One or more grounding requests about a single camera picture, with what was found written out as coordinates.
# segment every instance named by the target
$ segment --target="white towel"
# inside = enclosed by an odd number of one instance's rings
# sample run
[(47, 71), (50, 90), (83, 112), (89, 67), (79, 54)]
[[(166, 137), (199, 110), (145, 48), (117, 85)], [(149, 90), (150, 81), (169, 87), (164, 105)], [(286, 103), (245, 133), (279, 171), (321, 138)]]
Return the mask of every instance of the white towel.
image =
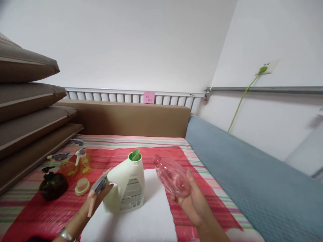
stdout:
[(100, 204), (81, 235), (81, 242), (177, 241), (165, 189), (155, 169), (144, 170), (144, 205), (129, 213), (107, 213)]

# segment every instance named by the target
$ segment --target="striped bed sheet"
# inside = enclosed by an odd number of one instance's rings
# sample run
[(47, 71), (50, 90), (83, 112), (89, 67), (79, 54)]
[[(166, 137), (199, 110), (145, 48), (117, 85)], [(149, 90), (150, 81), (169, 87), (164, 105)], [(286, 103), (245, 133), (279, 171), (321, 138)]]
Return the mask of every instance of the striped bed sheet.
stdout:
[[(78, 139), (85, 141), (89, 149), (109, 149), (116, 148), (137, 148), (137, 147), (169, 147), (179, 146), (191, 165), (210, 185), (215, 194), (222, 200), (233, 217), (237, 220), (244, 231), (238, 229), (228, 230), (227, 234), (234, 241), (264, 241), (259, 233), (252, 227), (244, 215), (240, 212), (233, 201), (219, 186), (212, 175), (207, 171), (202, 162), (196, 156), (189, 143), (184, 138), (167, 137), (141, 137), (141, 136), (118, 136), (118, 135), (78, 135)], [(61, 148), (59, 152), (76, 152), (78, 146), (72, 144)], [(55, 162), (53, 166), (58, 170), (60, 162)], [(49, 166), (49, 161), (45, 161), (35, 171), (26, 176), (17, 185), (11, 188), (0, 198), (0, 236), (6, 233), (13, 224), (19, 213), (38, 191), (40, 183), (43, 181), (44, 173), (42, 168)]]

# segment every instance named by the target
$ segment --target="green cable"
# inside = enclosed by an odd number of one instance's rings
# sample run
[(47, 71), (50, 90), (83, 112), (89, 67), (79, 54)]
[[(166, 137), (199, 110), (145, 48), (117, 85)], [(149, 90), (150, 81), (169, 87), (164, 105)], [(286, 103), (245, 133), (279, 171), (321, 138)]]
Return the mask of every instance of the green cable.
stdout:
[(247, 91), (249, 90), (249, 88), (252, 86), (252, 84), (258, 79), (258, 77), (260, 77), (266, 70), (267, 70), (267, 68), (268, 67), (261, 67), (260, 68), (260, 70), (259, 70), (259, 73), (258, 73), (258, 75), (256, 76), (256, 78), (252, 81), (252, 83), (247, 87), (247, 89), (245, 90), (245, 92), (243, 93), (243, 95), (242, 95), (242, 98), (241, 98), (241, 100), (240, 100), (240, 102), (239, 102), (239, 105), (238, 105), (238, 108), (237, 108), (237, 110), (236, 110), (236, 113), (235, 113), (235, 115), (234, 115), (234, 117), (233, 117), (233, 119), (232, 119), (232, 122), (231, 122), (231, 125), (230, 125), (230, 128), (228, 129), (228, 133), (230, 132), (230, 130), (231, 130), (231, 127), (232, 127), (232, 125), (233, 125), (233, 122), (235, 121), (235, 118), (236, 118), (236, 116), (237, 116), (237, 113), (238, 113), (238, 110), (239, 110), (239, 108), (240, 108), (240, 104), (241, 104), (241, 102), (242, 102), (242, 100), (243, 100), (243, 98), (245, 97), (245, 95), (246, 95), (246, 93), (247, 93)]

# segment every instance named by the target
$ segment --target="pink sticky note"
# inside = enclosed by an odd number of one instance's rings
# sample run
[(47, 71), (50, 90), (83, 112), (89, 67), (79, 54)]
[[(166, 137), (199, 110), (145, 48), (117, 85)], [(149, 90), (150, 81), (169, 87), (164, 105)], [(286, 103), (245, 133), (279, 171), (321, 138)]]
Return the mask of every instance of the pink sticky note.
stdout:
[(144, 92), (144, 103), (155, 103), (155, 92)]

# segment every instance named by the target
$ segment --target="pink plastic bottle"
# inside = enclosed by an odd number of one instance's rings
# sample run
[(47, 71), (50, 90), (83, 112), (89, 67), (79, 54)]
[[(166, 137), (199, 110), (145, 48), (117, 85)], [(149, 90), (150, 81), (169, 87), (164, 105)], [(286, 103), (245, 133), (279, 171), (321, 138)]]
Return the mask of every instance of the pink plastic bottle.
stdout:
[(191, 186), (186, 170), (175, 161), (154, 155), (152, 158), (157, 175), (167, 191), (178, 197), (187, 197)]

